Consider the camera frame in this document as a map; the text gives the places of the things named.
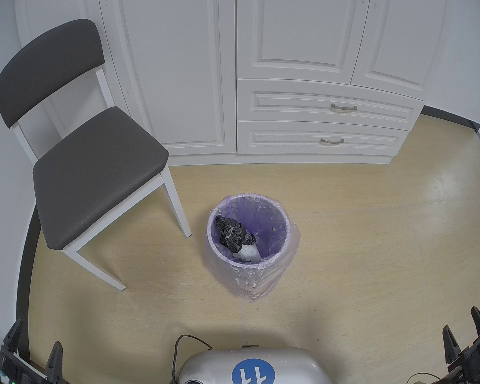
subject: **gray cushioned seat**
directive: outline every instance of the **gray cushioned seat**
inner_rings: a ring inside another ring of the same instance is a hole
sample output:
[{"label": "gray cushioned seat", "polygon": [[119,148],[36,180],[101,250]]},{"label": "gray cushioned seat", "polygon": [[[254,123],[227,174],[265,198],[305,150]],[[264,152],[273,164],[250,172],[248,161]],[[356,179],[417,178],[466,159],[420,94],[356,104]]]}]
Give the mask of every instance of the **gray cushioned seat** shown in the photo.
[{"label": "gray cushioned seat", "polygon": [[168,151],[118,107],[100,112],[41,157],[33,178],[47,245],[61,250],[160,173]]}]

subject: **chair leg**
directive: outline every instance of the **chair leg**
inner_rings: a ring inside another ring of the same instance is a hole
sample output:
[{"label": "chair leg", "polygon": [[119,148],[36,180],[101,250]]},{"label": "chair leg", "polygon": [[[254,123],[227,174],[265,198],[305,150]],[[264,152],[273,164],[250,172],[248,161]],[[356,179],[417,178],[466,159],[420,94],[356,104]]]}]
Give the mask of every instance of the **chair leg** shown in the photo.
[{"label": "chair leg", "polygon": [[173,184],[172,175],[170,175],[170,170],[168,169],[168,165],[165,165],[165,168],[163,168],[163,171],[160,172],[160,175],[162,176],[165,183],[165,189],[167,190],[168,199],[170,200],[170,204],[173,208],[173,212],[175,213],[175,217],[180,224],[181,231],[186,237],[189,237],[192,234],[192,231],[190,230],[187,217],[185,216],[185,212],[183,211],[183,208],[181,206],[177,190],[175,189],[175,185]]},{"label": "chair leg", "polygon": [[126,287],[125,285],[118,279],[114,278],[112,275],[108,274],[107,272],[102,271],[97,266],[93,265],[87,259],[85,259],[82,255],[78,252],[74,251],[73,248],[70,246],[66,246],[63,248],[62,252],[70,257],[72,260],[76,261],[86,270],[92,272],[95,276],[101,278],[102,280],[106,281],[110,285],[113,285],[115,288],[123,291]]}]

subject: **white trash can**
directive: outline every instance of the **white trash can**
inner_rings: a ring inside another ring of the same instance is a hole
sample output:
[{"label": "white trash can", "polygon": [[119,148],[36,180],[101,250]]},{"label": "white trash can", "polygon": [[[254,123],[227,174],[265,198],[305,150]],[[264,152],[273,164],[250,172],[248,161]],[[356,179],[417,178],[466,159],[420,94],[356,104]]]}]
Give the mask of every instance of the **white trash can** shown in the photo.
[{"label": "white trash can", "polygon": [[[220,244],[220,232],[215,226],[217,215],[237,220],[257,238],[260,262],[243,262]],[[255,193],[227,196],[208,218],[206,263],[221,282],[252,302],[273,290],[299,243],[300,232],[278,201]]]}]

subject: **cable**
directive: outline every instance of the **cable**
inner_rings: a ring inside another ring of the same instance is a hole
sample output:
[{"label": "cable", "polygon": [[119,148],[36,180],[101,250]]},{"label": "cable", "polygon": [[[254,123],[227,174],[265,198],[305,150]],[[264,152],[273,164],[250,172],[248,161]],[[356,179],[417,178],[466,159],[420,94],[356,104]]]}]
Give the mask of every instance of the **cable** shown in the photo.
[{"label": "cable", "polygon": [[177,362],[177,351],[178,351],[178,347],[179,347],[179,342],[181,340],[182,337],[191,337],[192,339],[195,339],[195,340],[198,340],[200,341],[201,343],[204,343],[208,349],[213,349],[210,344],[207,344],[205,343],[202,339],[199,339],[198,337],[196,336],[192,336],[192,335],[180,335],[179,338],[177,339],[177,342],[175,343],[175,352],[173,353],[173,365],[172,365],[172,383],[173,384],[178,384],[177,380],[175,379],[175,363]]},{"label": "cable", "polygon": [[430,375],[430,376],[433,376],[433,377],[437,378],[438,380],[441,380],[440,377],[435,376],[435,375],[433,375],[433,374],[431,374],[431,373],[428,373],[428,372],[418,372],[418,373],[415,373],[415,374],[411,375],[411,376],[408,378],[408,380],[407,380],[407,382],[406,382],[405,384],[408,384],[408,382],[410,381],[410,379],[411,379],[413,376],[417,376],[417,375]]}]

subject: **wooden floor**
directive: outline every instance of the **wooden floor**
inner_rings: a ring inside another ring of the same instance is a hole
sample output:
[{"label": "wooden floor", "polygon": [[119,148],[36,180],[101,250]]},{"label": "wooden floor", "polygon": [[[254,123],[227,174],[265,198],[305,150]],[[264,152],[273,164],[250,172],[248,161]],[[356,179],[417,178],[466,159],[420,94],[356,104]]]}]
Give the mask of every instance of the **wooden floor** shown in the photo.
[{"label": "wooden floor", "polygon": [[[168,384],[175,340],[190,333],[214,348],[307,348],[338,383],[403,384],[416,372],[447,373],[445,324],[462,348],[476,337],[469,310],[480,306],[480,140],[472,129],[420,116],[388,166],[171,173],[189,239],[156,191],[81,250],[120,278],[123,292],[40,236],[29,309],[35,362],[44,366],[59,340],[72,384]],[[210,209],[240,192],[278,199],[301,232],[291,266],[253,304],[224,289],[202,260]],[[200,350],[184,339],[179,366]]]}]

